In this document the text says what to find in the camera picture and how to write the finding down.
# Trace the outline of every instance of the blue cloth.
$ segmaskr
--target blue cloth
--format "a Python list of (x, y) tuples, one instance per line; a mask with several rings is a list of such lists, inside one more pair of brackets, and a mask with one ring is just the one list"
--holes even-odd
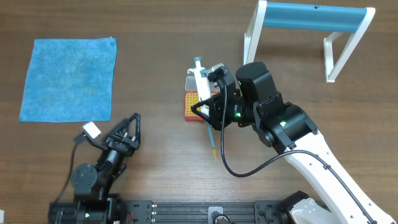
[(114, 38), (37, 39), (19, 121), (109, 121)]

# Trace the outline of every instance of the white stand leg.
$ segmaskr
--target white stand leg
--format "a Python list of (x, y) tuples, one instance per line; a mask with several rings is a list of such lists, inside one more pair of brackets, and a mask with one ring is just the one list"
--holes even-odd
[(358, 44), (359, 40), (361, 40), (363, 34), (371, 23), (375, 13), (375, 9), (368, 7), (366, 8), (366, 10), (366, 15), (359, 25), (358, 30), (354, 34), (350, 35), (346, 47), (343, 50), (343, 53), (341, 53), (340, 58), (337, 60), (336, 65), (334, 66), (332, 42), (342, 33), (333, 32), (332, 34), (330, 34), (330, 36), (323, 39), (323, 48), (325, 49), (325, 76), (327, 83), (335, 82), (337, 75), (340, 73), (344, 64), (347, 62), (351, 53), (353, 53), (356, 45)]
[(243, 65), (254, 61), (256, 55), (257, 45), (260, 39), (260, 33), (264, 17), (266, 16), (267, 1), (260, 0), (254, 9), (251, 17), (248, 30), (244, 34), (243, 47)]

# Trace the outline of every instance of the wooden tabletop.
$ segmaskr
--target wooden tabletop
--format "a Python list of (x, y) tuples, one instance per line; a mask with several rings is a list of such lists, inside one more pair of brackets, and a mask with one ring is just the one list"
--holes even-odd
[[(307, 4), (375, 7), (368, 31), (334, 84), (325, 83), (327, 32), (263, 29), (256, 60), (273, 74), (285, 101), (303, 108), (331, 150), (364, 192), (398, 219), (398, 2), (316, 1)], [(18, 121), (34, 39), (114, 37), (108, 132), (134, 112), (142, 116), (142, 144), (112, 192), (156, 202), (282, 200), (302, 190), (318, 198), (285, 160), (248, 178), (229, 175), (215, 162), (206, 127), (187, 123), (183, 99), (193, 57), (202, 65), (243, 63), (243, 34), (255, 0), (222, 1), (1, 1), (0, 2), (0, 209), (9, 223), (45, 223), (49, 202), (68, 173), (73, 137), (83, 123)], [(333, 43), (335, 58), (348, 36)], [(226, 157), (236, 172), (249, 171), (275, 150), (250, 128), (226, 128)], [(217, 149), (220, 133), (215, 132)], [(78, 148), (75, 165), (94, 164), (100, 150)], [(68, 186), (63, 199), (73, 198)]]

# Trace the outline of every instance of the white stand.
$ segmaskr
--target white stand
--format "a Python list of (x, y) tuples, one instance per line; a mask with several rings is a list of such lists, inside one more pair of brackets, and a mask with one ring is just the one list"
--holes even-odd
[[(347, 171), (341, 166), (331, 153), (322, 134), (309, 133), (296, 142), (294, 150), (306, 150), (317, 154), (341, 177), (344, 183), (352, 191), (361, 205), (378, 224), (395, 223), (391, 216), (383, 212), (355, 183)], [(323, 202), (328, 206), (341, 223), (367, 223), (368, 219), (362, 214), (354, 200), (338, 182), (335, 176), (312, 156), (296, 153), (285, 157), (317, 191)]]
[[(260, 0), (254, 9), (253, 16), (250, 20), (248, 29), (244, 34), (244, 47), (243, 47), (243, 64), (251, 63), (254, 61), (256, 55), (257, 45), (260, 39), (260, 33), (264, 18), (266, 15), (267, 1)], [(358, 30), (351, 34), (344, 48), (343, 53), (340, 55), (336, 65), (333, 61), (332, 42), (339, 37), (341, 32), (333, 32), (327, 38), (323, 39), (323, 47), (325, 51), (325, 76), (327, 83), (333, 83), (336, 80), (337, 75), (340, 73), (344, 64), (347, 62), (351, 53), (355, 49), (359, 40), (361, 40), (363, 34), (371, 23), (375, 9), (371, 7), (366, 8), (366, 15), (358, 27)]]

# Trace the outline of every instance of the blue bar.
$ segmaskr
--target blue bar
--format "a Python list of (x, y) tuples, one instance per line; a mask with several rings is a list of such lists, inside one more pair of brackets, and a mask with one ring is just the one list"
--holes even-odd
[(263, 27), (355, 33), (365, 8), (268, 2)]

